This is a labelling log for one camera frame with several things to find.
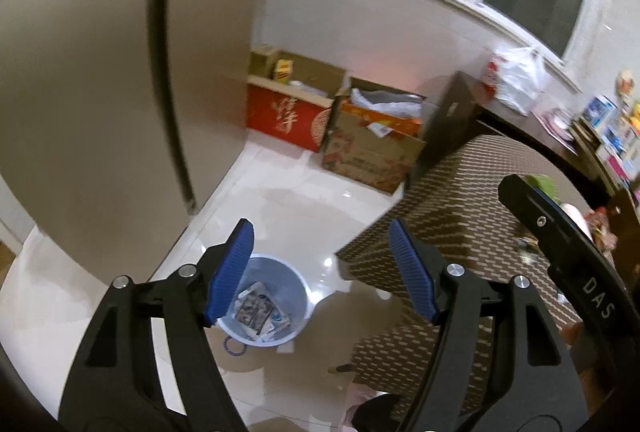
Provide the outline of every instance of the white tile floor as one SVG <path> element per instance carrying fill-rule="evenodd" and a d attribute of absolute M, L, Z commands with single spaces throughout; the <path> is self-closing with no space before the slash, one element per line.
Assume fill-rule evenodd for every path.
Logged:
<path fill-rule="evenodd" d="M 338 426 L 348 379 L 327 373 L 349 360 L 362 336 L 388 327 L 396 307 L 388 293 L 337 273 L 334 252 L 395 200 L 319 166 L 319 156 L 251 131 L 241 156 L 191 221 L 154 275 L 196 263 L 224 242 L 244 217 L 255 227 L 257 253 L 297 268 L 317 306 L 305 330 L 277 349 L 223 350 L 225 334 L 207 336 L 245 423 L 257 432 L 326 431 Z M 0 340 L 32 392 L 57 415 L 66 372 L 106 287 L 48 237 L 30 236 L 0 291 Z M 154 321 L 156 357 L 168 406 L 182 410 L 161 320 Z"/>

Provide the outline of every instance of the bucket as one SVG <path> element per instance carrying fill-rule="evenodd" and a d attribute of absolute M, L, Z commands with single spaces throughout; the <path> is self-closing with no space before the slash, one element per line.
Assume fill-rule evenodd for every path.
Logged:
<path fill-rule="evenodd" d="M 234 294 L 234 303 L 239 293 L 256 282 L 262 282 L 265 285 L 273 301 L 284 314 L 289 316 L 289 327 L 282 329 L 264 342 L 254 342 L 244 333 L 242 325 L 231 316 L 233 303 L 226 315 L 218 319 L 218 325 L 227 335 L 246 346 L 276 347 L 293 340 L 305 328 L 314 309 L 314 305 L 309 299 L 310 291 L 306 281 L 300 273 L 283 260 L 254 253 L 240 279 L 240 284 Z M 225 340 L 227 352 L 235 356 L 244 353 L 245 349 L 240 353 L 229 351 L 226 346 L 227 340 L 228 338 Z"/>

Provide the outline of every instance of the blue ridged pad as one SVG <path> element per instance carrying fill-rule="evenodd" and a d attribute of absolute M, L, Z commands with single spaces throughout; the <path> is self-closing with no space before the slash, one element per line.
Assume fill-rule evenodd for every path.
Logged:
<path fill-rule="evenodd" d="M 254 225 L 245 221 L 209 284 L 209 300 L 204 316 L 211 325 L 226 315 L 253 251 Z"/>
<path fill-rule="evenodd" d="M 389 246 L 415 311 L 433 322 L 438 316 L 433 279 L 398 219 L 393 219 L 389 226 Z"/>

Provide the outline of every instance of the refrigerator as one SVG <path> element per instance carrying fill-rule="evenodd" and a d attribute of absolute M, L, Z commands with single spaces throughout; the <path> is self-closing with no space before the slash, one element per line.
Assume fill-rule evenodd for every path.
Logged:
<path fill-rule="evenodd" d="M 244 145 L 257 0 L 0 0 L 0 175 L 105 283 L 148 279 Z"/>

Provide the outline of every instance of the brown patterned tablecloth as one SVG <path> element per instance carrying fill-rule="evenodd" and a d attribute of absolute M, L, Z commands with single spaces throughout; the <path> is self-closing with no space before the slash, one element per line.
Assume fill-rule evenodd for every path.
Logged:
<path fill-rule="evenodd" d="M 571 306 L 557 300 L 546 274 L 548 263 L 524 263 L 514 236 L 520 224 L 498 201 L 498 185 L 510 174 L 546 174 L 562 203 L 582 213 L 588 205 L 562 172 L 536 151 L 500 136 L 480 136 L 429 171 L 385 215 L 337 252 L 358 280 L 400 297 L 402 322 L 354 348 L 359 378 L 371 388 L 402 395 L 392 417 L 401 419 L 417 391 L 438 336 L 437 328 L 414 312 L 388 246 L 389 223 L 407 221 L 417 238 L 436 245 L 445 259 L 482 278 L 507 282 L 526 275 L 538 289 L 559 328 L 578 320 Z M 463 410 L 476 407 L 486 385 L 491 352 L 491 320 L 482 319 L 474 368 Z"/>

